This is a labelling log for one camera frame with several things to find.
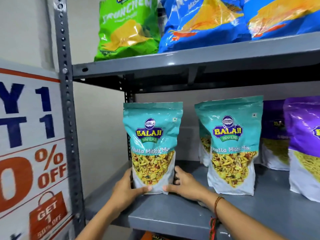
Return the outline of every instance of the forearm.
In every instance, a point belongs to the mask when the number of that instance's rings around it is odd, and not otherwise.
[[[110,223],[119,215],[112,202],[108,201],[88,223],[76,240],[101,240]]]
[[[214,212],[214,204],[218,194],[208,192],[203,196],[204,202]],[[236,240],[284,240],[280,235],[251,218],[225,199],[217,204],[219,220]]]

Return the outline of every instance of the shopping bag handle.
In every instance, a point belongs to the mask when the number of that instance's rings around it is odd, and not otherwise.
[[[52,192],[52,191],[48,191],[48,192],[45,192],[41,197],[40,197],[40,199],[39,199],[39,201],[38,201],[38,206],[40,205],[40,201],[41,201],[41,199],[42,199],[42,197],[45,195],[45,194],[52,194],[52,197],[54,197],[54,193]]]

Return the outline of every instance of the teal snack bag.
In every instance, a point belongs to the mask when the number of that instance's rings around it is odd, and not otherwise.
[[[157,6],[157,0],[101,1],[94,61],[156,54],[160,42]]]
[[[182,102],[123,104],[123,123],[130,136],[136,188],[151,185],[148,194],[168,194],[162,186],[174,180],[174,148],[182,114]]]
[[[209,166],[209,161],[211,159],[211,152],[210,152],[211,134],[205,128],[205,126],[201,123],[200,120],[199,120],[199,136],[200,136],[199,160],[200,160],[201,164],[203,164],[206,167],[208,167]]]
[[[211,134],[209,186],[219,194],[253,195],[263,97],[206,101],[194,107]]]

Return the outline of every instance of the red shopping bag graphic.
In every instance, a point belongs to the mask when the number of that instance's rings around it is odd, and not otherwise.
[[[41,204],[45,194],[52,197]],[[30,212],[30,240],[39,240],[54,228],[67,215],[66,204],[62,192],[54,195],[52,191],[44,193],[38,202],[38,207]]]

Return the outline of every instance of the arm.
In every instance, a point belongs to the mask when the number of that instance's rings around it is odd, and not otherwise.
[[[131,171],[131,168],[128,169],[122,179],[115,184],[113,193],[108,202],[82,230],[76,240],[101,240],[110,223],[116,219],[137,196],[151,190],[150,186],[131,189]]]
[[[175,171],[176,185],[167,185],[163,189],[180,194],[190,200],[202,201],[214,212],[214,204],[219,195],[210,192],[197,182],[190,173],[186,173],[180,167],[176,166]],[[285,240],[285,238],[243,213],[225,199],[220,199],[217,204],[217,217],[236,240]]]

